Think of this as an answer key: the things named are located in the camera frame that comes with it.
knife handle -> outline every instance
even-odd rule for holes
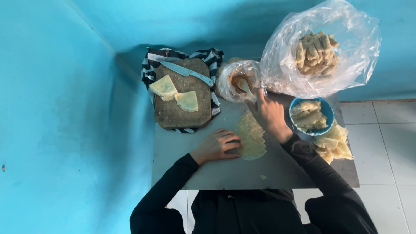
[[[210,79],[210,78],[208,78],[208,77],[206,77],[206,76],[204,76],[203,74],[199,74],[199,73],[197,73],[197,72],[194,72],[194,71],[192,71],[192,70],[189,70],[189,75],[191,75],[191,76],[195,76],[196,78],[199,78],[199,79],[201,79],[202,81],[204,81],[209,87],[212,87],[213,85],[214,85],[214,82]]]

person's right hand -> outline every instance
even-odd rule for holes
[[[286,125],[283,105],[272,101],[263,95],[261,89],[257,92],[257,102],[246,101],[248,108],[260,126],[281,144],[290,140],[292,130]]]

black sleeve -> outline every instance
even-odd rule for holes
[[[343,194],[352,190],[348,183],[314,151],[306,141],[293,134],[282,148],[309,175],[324,196]]]
[[[180,213],[165,207],[198,168],[190,154],[176,161],[134,208],[131,233],[184,233]]]
[[[294,134],[282,147],[305,170],[324,195],[309,199],[305,204],[311,223],[323,234],[377,233],[358,194],[311,145]]]

blue wall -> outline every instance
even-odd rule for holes
[[[7,1],[0,22],[0,233],[129,233],[151,180],[145,87],[63,1]]]
[[[191,53],[216,47],[226,58],[260,58],[273,30],[289,12],[322,0],[74,0],[89,23],[137,72],[146,46]],[[381,19],[383,38],[369,83],[339,92],[342,100],[416,98],[416,1],[350,0]]]

white floor tile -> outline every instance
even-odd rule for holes
[[[416,185],[399,185],[397,188],[410,233],[416,234]]]
[[[305,211],[305,203],[309,198],[322,196],[321,191],[319,191],[319,189],[294,189],[293,194],[295,195],[295,203],[297,210],[300,213],[302,223],[310,223],[308,214]]]
[[[379,234],[409,234],[395,185],[362,185],[355,191]]]
[[[416,102],[374,102],[379,123],[416,123]]]
[[[179,190],[166,207],[179,211],[182,215],[183,229],[186,231],[188,220],[188,191]]]
[[[193,218],[193,215],[192,215],[191,206],[198,192],[199,190],[188,190],[188,231],[187,231],[187,234],[192,233],[193,226],[195,225],[195,219]]]
[[[378,124],[347,125],[360,184],[395,184]]]
[[[377,118],[371,102],[340,103],[345,124],[376,124]]]
[[[398,185],[416,185],[416,124],[380,124]]]

